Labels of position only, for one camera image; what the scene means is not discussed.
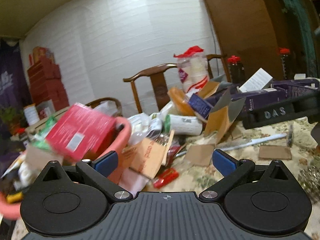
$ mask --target purple box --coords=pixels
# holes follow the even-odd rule
[[[243,97],[246,97],[246,100],[242,108],[242,113],[284,100],[285,90],[276,87],[231,95],[232,101]]]
[[[288,98],[296,98],[317,91],[319,91],[319,88],[288,84]]]
[[[210,111],[213,108],[210,103],[199,97],[197,94],[193,94],[188,103],[195,112],[201,115],[204,119],[208,119]]]
[[[289,84],[320,88],[320,82],[315,78],[306,78],[306,79],[297,79],[297,80],[280,80],[280,81],[274,80],[271,84],[271,87],[279,87],[284,89],[286,98],[290,98],[288,95]]]
[[[231,86],[229,86],[227,89],[230,89],[230,94],[233,95],[233,94],[236,94],[238,93],[238,89],[237,87],[241,86],[240,84],[232,84]],[[223,93],[227,90],[227,89],[224,89],[218,93],[215,93],[213,94],[212,96],[206,98],[205,100],[211,104],[212,106],[215,106],[216,103],[219,101],[220,97],[222,97]]]

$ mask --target white brick wall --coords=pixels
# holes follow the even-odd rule
[[[26,68],[33,47],[54,52],[70,103],[115,97],[130,116],[137,109],[122,78],[175,62],[174,53],[194,45],[220,53],[202,0],[73,0],[43,18],[21,42],[21,51]],[[211,66],[216,75],[217,61]],[[169,87],[179,85],[176,69],[165,76]],[[139,78],[136,85],[143,110],[157,111],[150,79]]]

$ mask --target floral tablecloth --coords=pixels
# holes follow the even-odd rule
[[[319,155],[315,150],[317,143],[310,136],[310,131],[314,124],[309,124],[306,118],[301,118],[250,130],[244,130],[241,123],[237,124],[237,127],[243,133],[243,138],[261,138],[275,133],[287,132],[291,123],[293,124],[293,145],[291,147],[292,160],[284,161],[284,163],[292,174],[297,177],[299,170],[305,168],[310,161],[313,160],[315,155]],[[202,136],[193,137],[189,138],[188,141],[193,144],[213,143],[214,135],[207,138],[203,138]],[[285,139],[279,139],[263,143],[263,145],[285,146],[286,141]],[[236,159],[246,158],[253,160],[256,164],[269,164],[270,161],[258,159],[259,147],[260,145],[249,146],[232,150],[228,153]],[[180,172],[180,176],[172,183],[163,187],[161,191],[195,191],[199,194],[204,189],[223,178],[212,164],[206,168],[191,166],[187,161],[183,160],[183,157],[177,158],[174,161],[173,166]],[[144,191],[157,190],[149,183],[144,188]],[[305,232],[311,236],[313,240],[320,240],[320,202],[312,206],[311,217]],[[27,230],[22,220],[18,220],[12,234],[12,240],[20,240],[26,233]]]

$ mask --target potted plant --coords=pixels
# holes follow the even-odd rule
[[[12,135],[17,134],[18,129],[20,128],[20,120],[22,119],[23,114],[21,111],[18,111],[12,106],[4,108],[0,106],[0,118],[4,124],[9,128],[9,132]]]

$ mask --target purple curtain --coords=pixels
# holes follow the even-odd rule
[[[9,46],[0,40],[0,105],[23,109],[32,103],[23,71],[19,43]],[[0,125],[2,137],[7,137],[7,128]]]

